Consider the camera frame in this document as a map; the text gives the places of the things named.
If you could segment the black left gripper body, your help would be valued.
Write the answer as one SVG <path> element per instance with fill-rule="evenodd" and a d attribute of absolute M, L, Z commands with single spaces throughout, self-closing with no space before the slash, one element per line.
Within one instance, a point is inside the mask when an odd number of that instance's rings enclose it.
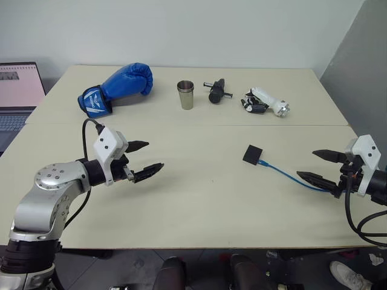
<path fill-rule="evenodd" d="M 134 172 L 128 167 L 129 160 L 125 154 L 119 159 L 114 159 L 110 164 L 112 178 L 114 182 L 127 179 L 128 181 L 134 181 Z"/>

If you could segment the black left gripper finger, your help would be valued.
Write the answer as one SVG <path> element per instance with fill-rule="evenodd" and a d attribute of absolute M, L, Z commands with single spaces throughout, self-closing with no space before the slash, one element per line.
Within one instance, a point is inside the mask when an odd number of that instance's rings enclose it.
<path fill-rule="evenodd" d="M 139 172 L 133 172 L 133 183 L 138 183 L 140 181 L 146 180 L 156 173 L 158 173 L 164 167 L 163 163 L 156 163 L 150 166 L 145 167 L 143 170 Z"/>
<path fill-rule="evenodd" d="M 149 142 L 146 142 L 146 141 L 139 141 L 139 140 L 129 141 L 126 152 L 127 153 L 135 152 L 148 145 L 149 145 Z"/>

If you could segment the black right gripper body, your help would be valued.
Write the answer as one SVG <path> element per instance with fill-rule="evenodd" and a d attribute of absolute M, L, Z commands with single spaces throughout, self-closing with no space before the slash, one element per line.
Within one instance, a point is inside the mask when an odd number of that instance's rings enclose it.
<path fill-rule="evenodd" d="M 349 156 L 347 154 L 338 152 L 336 162 L 342 163 L 343 165 L 340 168 L 341 175 L 339 178 L 339 183 L 336 185 L 332 195 L 335 198 L 340 198 L 341 194 L 344 192 L 357 192 L 363 177 L 363 160 L 361 157 L 359 155 Z"/>

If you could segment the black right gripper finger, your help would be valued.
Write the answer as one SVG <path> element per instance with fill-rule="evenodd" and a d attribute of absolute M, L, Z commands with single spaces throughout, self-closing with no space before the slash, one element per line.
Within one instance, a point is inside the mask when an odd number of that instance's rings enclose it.
<path fill-rule="evenodd" d="M 345 163 L 345 154 L 328 149 L 314 150 L 312 154 L 332 163 Z"/>
<path fill-rule="evenodd" d="M 321 189 L 325 192 L 329 192 L 331 194 L 340 193 L 340 188 L 338 188 L 336 183 L 323 178 L 323 176 L 311 172 L 297 171 L 296 173 L 299 177 L 301 177 L 304 181 L 306 181 L 313 187 Z"/>

